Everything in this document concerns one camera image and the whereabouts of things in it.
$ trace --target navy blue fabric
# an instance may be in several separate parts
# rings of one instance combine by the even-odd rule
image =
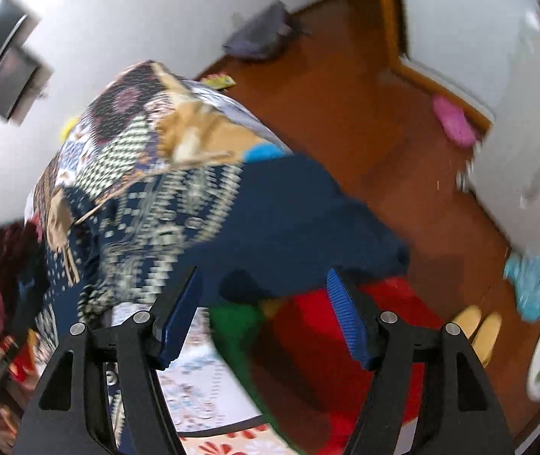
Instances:
[[[224,169],[213,168],[217,180],[222,179]],[[187,171],[186,179],[195,172]],[[133,231],[127,233],[122,226],[127,221],[128,227],[128,222],[135,219],[130,215],[118,217],[119,206],[122,203],[129,210],[145,210],[146,199],[140,194],[146,189],[159,189],[166,176],[135,183],[120,198],[106,202],[85,225],[70,231],[69,246],[79,268],[80,283],[69,287],[63,255],[57,258],[47,251],[50,298],[55,303],[59,336],[78,321],[79,300],[81,308],[86,307],[87,300],[96,300],[89,314],[101,314],[118,302],[141,302],[141,294],[111,295],[111,282],[116,276],[103,275],[99,255],[104,253],[104,245],[116,244],[126,249],[117,268],[126,268],[124,258],[131,251],[128,248]],[[194,243],[197,229],[184,226],[189,215],[183,213],[177,198],[166,206],[175,211],[172,222],[181,226],[181,236],[188,242],[172,264],[168,278],[177,278],[186,265],[197,265],[204,285],[201,306],[228,301],[253,303],[323,287],[328,270],[336,265],[355,270],[364,279],[406,273],[409,257],[405,244],[364,204],[346,197],[317,162],[301,155],[287,156],[246,164],[239,177],[238,195],[231,210],[220,231],[209,241]],[[75,187],[66,189],[66,197],[75,219],[93,206]],[[209,208],[210,202],[203,204],[197,217],[208,218]],[[158,241],[154,240],[154,245],[133,247],[144,258],[135,276],[137,287],[143,288],[155,259],[163,254]]]

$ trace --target metal screw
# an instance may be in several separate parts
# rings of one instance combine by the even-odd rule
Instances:
[[[150,319],[150,314],[147,311],[140,311],[135,313],[132,319],[135,323],[145,323]]]
[[[457,336],[462,331],[457,323],[447,323],[447,325],[445,325],[445,330],[452,336]]]
[[[84,332],[84,329],[86,326],[83,323],[75,323],[71,327],[69,327],[69,333],[73,336],[79,336],[81,333]]]
[[[380,318],[384,323],[395,323],[398,320],[396,313],[392,313],[391,311],[384,311],[384,313],[380,315]]]
[[[113,371],[106,371],[105,378],[107,379],[108,386],[114,386],[116,383],[118,383],[118,376]]]

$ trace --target wooden floor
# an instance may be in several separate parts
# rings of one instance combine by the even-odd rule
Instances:
[[[379,13],[357,17],[331,0],[302,20],[312,35],[280,59],[222,67],[238,83],[228,95],[408,241],[412,287],[441,317],[469,304],[502,314],[487,372],[519,434],[540,408],[525,391],[540,323],[521,322],[502,280],[506,241],[473,197],[454,189],[471,152],[445,138],[429,95],[387,69]]]

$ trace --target bed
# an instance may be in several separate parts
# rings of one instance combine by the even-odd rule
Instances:
[[[164,122],[192,106],[220,113],[213,121],[226,124],[205,145],[229,162],[178,159],[187,149],[171,142],[188,129]],[[249,161],[268,146],[265,161]],[[204,455],[293,451],[217,353],[206,306],[316,289],[334,264],[374,279],[408,265],[406,246],[320,165],[234,100],[153,61],[125,70],[91,103],[29,195],[25,220],[47,236],[40,373],[74,322],[122,323],[149,309],[180,265],[202,265],[205,307],[159,381],[187,452]],[[119,371],[108,365],[107,375],[116,441],[129,453]]]

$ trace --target bedsheet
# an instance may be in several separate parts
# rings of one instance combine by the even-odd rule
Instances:
[[[170,74],[161,63],[149,60],[129,67],[119,74],[80,117],[29,194],[25,207],[26,221],[39,214],[45,228],[46,221],[42,215],[48,211],[52,191],[58,186],[73,185],[76,176],[96,159],[105,145],[123,132],[137,115],[144,115],[153,130],[162,118],[174,110],[171,96],[159,77],[159,68],[191,91],[193,98],[216,108],[233,123],[272,142],[283,152],[291,152],[268,127],[237,101],[196,80]],[[158,140],[157,135],[151,136],[145,152],[139,156],[135,171],[152,171],[164,165],[164,160],[156,153]]]
[[[79,177],[86,177],[87,171],[94,173],[89,177],[96,183],[99,183],[100,177],[107,175],[111,176],[111,184],[118,186],[125,179],[165,166],[165,159],[158,152],[156,128],[159,121],[175,110],[175,104],[163,81],[163,73],[170,74],[160,63],[139,63],[118,75],[95,98],[29,194],[25,208],[26,221],[39,217],[46,229],[45,215],[55,189],[74,185]],[[204,101],[233,123],[246,127],[277,145],[281,151],[290,153],[274,133],[236,101],[194,80],[176,75],[170,77],[189,90],[192,99]],[[116,144],[120,144],[119,161],[103,162],[104,151],[115,152]],[[104,188],[111,189],[111,186],[105,185]],[[149,308],[149,304],[120,304],[107,313],[107,325],[121,323],[141,308]],[[45,309],[37,323],[41,340],[36,349],[35,363],[41,374],[58,342],[53,308]],[[120,392],[116,389],[116,386],[119,387],[117,373],[108,372],[108,382],[114,391],[110,405],[113,407],[116,438],[120,441],[125,418]],[[238,431],[237,428],[256,427],[259,427],[260,436],[263,433],[266,443],[272,442],[281,450],[284,448],[284,453],[289,453],[286,444],[272,434],[270,427],[265,426],[255,404],[214,350],[204,309],[197,312],[179,359],[166,372],[160,372],[159,379],[178,431],[182,434],[200,432],[200,436],[207,434],[206,438],[190,441],[192,446],[189,453],[208,455],[209,447],[218,442],[209,433],[217,436]]]
[[[90,212],[92,201],[77,186],[63,195],[73,220]],[[73,226],[65,248],[68,259],[67,251],[46,252],[51,287],[37,320],[44,360],[73,323],[96,326],[117,304],[151,304],[187,265],[199,267],[201,305],[210,306],[305,292],[334,264],[381,279],[404,273],[407,263],[403,243],[301,155],[146,176]],[[221,364],[205,367],[218,373]],[[190,384],[200,403],[234,409],[216,404],[205,384]],[[180,403],[179,389],[165,394],[169,407]]]

